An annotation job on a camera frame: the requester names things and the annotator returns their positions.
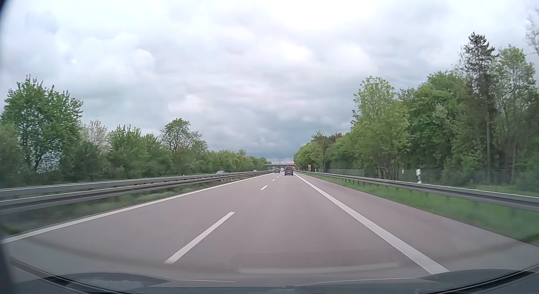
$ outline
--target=car hood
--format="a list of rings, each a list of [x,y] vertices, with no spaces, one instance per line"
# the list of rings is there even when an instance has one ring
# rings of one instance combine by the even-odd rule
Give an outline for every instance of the car hood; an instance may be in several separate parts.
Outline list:
[[[534,270],[466,270],[428,275],[420,278],[358,279],[324,281],[303,285],[276,285],[274,278],[241,281],[200,281],[163,279],[117,272],[90,272],[56,275],[16,284],[17,293],[209,293],[227,294],[286,292],[314,293],[474,293],[500,290],[500,293],[532,293],[539,288]]]

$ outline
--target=oncoming car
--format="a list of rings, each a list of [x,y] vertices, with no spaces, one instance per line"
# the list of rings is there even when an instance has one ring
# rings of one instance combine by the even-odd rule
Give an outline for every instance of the oncoming car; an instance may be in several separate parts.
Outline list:
[[[286,176],[286,175],[293,175],[293,174],[294,174],[294,170],[292,169],[292,167],[291,167],[291,166],[287,166],[287,167],[285,168],[285,176]]]

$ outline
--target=windshield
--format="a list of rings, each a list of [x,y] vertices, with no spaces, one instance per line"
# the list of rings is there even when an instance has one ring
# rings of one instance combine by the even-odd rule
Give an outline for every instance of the windshield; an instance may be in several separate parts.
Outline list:
[[[0,280],[327,294],[527,276],[538,7],[5,0]]]

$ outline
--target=metal guardrail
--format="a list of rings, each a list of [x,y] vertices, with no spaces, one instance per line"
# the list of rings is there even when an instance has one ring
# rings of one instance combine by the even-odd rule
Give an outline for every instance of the metal guardrail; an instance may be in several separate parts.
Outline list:
[[[228,180],[251,177],[270,173],[272,171],[242,172],[226,174],[204,174],[191,176],[157,177],[136,180],[117,180],[88,183],[69,183],[54,186],[25,187],[0,190],[0,197],[14,197],[33,194],[57,193],[60,194],[23,197],[0,201],[0,215],[20,213],[28,210],[62,206],[83,201],[104,199],[128,194],[144,193],[173,187],[187,186],[189,184],[204,183],[218,180]]]
[[[359,176],[348,176],[340,174],[320,173],[320,172],[307,172],[297,171],[306,174],[323,175],[327,177],[333,177],[336,179],[343,179],[348,181],[358,181],[363,183],[372,183],[379,186],[387,186],[394,188],[402,188],[408,190],[421,191],[430,194],[444,195],[449,197],[456,197],[460,199],[467,199],[477,202],[484,202],[495,204],[497,206],[504,206],[513,209],[528,210],[539,212],[539,197],[498,193],[490,191],[481,191],[474,189],[456,188],[456,187],[444,187],[434,184],[413,183],[396,180],[376,179]]]

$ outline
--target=white lane marking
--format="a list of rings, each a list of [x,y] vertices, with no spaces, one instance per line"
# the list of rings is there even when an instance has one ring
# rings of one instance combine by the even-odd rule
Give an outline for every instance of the white lane marking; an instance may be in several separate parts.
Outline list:
[[[246,179],[242,179],[242,180],[238,180],[238,181],[233,181],[233,182],[229,182],[229,183],[223,183],[223,184],[219,184],[218,186],[214,186],[214,187],[204,188],[204,189],[200,189],[200,190],[196,190],[196,191],[192,191],[192,192],[189,192],[189,193],[180,194],[180,195],[176,195],[176,196],[171,196],[171,197],[167,197],[167,198],[163,198],[163,199],[159,199],[159,200],[149,201],[149,202],[137,204],[137,205],[132,206],[132,207],[123,208],[123,209],[119,209],[119,210],[114,210],[114,211],[110,211],[110,212],[106,212],[106,213],[102,213],[102,214],[97,214],[97,215],[94,215],[94,216],[85,217],[85,218],[81,218],[81,219],[78,219],[78,220],[53,225],[51,227],[46,227],[46,228],[43,228],[43,229],[37,229],[35,231],[31,231],[31,232],[28,232],[28,233],[23,233],[23,234],[20,234],[20,235],[15,235],[15,236],[12,236],[12,237],[5,238],[5,239],[1,240],[0,243],[9,243],[9,242],[21,240],[21,239],[24,239],[24,238],[28,238],[30,236],[35,236],[35,235],[43,234],[45,232],[49,232],[49,231],[69,227],[70,225],[78,224],[78,223],[81,223],[81,222],[91,221],[91,220],[98,219],[98,218],[101,218],[101,217],[106,217],[106,216],[109,216],[109,215],[122,213],[122,212],[125,212],[125,211],[128,211],[128,210],[137,209],[137,208],[141,208],[141,207],[144,207],[144,206],[149,206],[150,204],[163,202],[163,201],[168,201],[168,200],[171,200],[171,199],[191,195],[191,194],[194,194],[194,193],[198,193],[198,192],[202,192],[202,191],[206,191],[206,190],[210,190],[210,189],[214,189],[214,188],[228,186],[229,184],[233,184],[233,183],[237,183],[237,182],[241,182],[241,181],[246,181],[246,180],[249,180],[249,179],[262,177],[262,176],[266,176],[266,175],[267,174],[263,174],[263,175],[260,175],[260,176],[250,177],[250,178],[246,178]]]
[[[230,212],[226,214],[223,218],[219,219],[218,222],[215,222],[211,227],[209,227],[207,230],[202,232],[200,235],[198,235],[195,239],[193,239],[190,243],[187,243],[185,247],[181,248],[178,252],[174,253],[174,255],[170,256],[169,259],[165,261],[166,264],[173,264],[175,263],[181,256],[185,255],[185,253],[189,252],[197,243],[199,243],[201,240],[203,240],[206,236],[208,236],[213,230],[215,230],[217,227],[219,227],[225,220],[229,219],[230,216],[232,216],[235,212]]]
[[[202,279],[182,279],[182,282],[213,282],[213,283],[235,283],[230,281],[204,281]]]
[[[387,241],[389,244],[391,244],[395,249],[399,250],[402,254],[406,255],[409,259],[413,260],[415,263],[417,263],[419,266],[421,266],[423,269],[425,269],[430,274],[437,274],[437,273],[443,273],[443,272],[449,272],[446,268],[444,268],[439,263],[435,262],[434,260],[428,258],[423,253],[419,252],[418,250],[414,249],[412,246],[408,245],[408,243],[405,243],[404,241],[397,238],[395,235],[389,233],[376,223],[370,221],[365,216],[359,214],[358,212],[354,211],[352,208],[348,207],[346,204],[340,202],[339,200],[335,199],[330,194],[327,194],[326,192],[322,191],[318,187],[314,186],[312,183],[308,182],[307,180],[301,178],[300,176],[296,175],[299,179],[303,180],[306,184],[311,186],[313,189],[317,190],[318,193],[322,194],[325,198],[332,201],[334,204],[336,204],[339,208],[343,209],[346,213],[350,214],[352,217],[357,219],[359,222],[364,224],[367,228],[369,228],[371,231],[376,233],[376,235],[380,236],[383,240]]]

